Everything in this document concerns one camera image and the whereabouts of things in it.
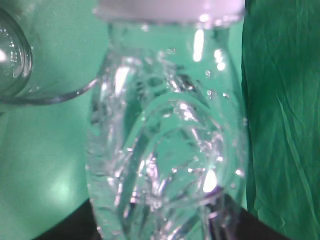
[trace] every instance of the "glass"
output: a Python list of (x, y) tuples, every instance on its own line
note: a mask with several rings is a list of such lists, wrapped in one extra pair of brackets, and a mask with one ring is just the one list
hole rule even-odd
[(107, 33), (93, 2), (0, 2), (0, 113), (76, 98), (97, 82)]

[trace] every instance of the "green cloth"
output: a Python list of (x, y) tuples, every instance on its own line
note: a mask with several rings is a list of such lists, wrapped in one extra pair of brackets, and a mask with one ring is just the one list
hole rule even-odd
[(247, 0), (243, 91), (248, 209), (294, 240), (320, 239), (320, 1)]

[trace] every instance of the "plastic water bottle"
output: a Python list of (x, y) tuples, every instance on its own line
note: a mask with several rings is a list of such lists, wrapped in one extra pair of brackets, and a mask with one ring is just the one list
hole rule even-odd
[(89, 192), (105, 240), (233, 239), (247, 119), (228, 27), (244, 0), (102, 0)]

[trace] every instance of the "air bubble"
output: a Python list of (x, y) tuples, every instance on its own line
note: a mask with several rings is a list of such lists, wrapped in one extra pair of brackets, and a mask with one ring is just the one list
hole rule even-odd
[(227, 93), (224, 93), (224, 94), (223, 94), (223, 97), (226, 98), (226, 99), (229, 99), (229, 98), (230, 98), (230, 96), (229, 96)]
[(212, 99), (212, 91), (211, 90), (208, 90), (206, 92), (206, 94), (209, 96), (209, 99), (211, 100)]
[(205, 71), (205, 75), (206, 75), (208, 78), (211, 78), (211, 71), (209, 71), (209, 70)]
[(176, 54), (176, 49), (175, 48), (169, 48), (166, 53), (168, 55), (175, 55)]
[(248, 126), (248, 118), (246, 117), (243, 118), (243, 125)]

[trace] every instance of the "dark surface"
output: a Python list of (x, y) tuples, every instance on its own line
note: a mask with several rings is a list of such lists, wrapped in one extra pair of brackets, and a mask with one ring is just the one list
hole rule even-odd
[[(244, 209), (240, 214), (236, 239), (288, 240), (259, 222)], [(35, 240), (101, 240), (90, 201), (86, 201), (67, 219)]]

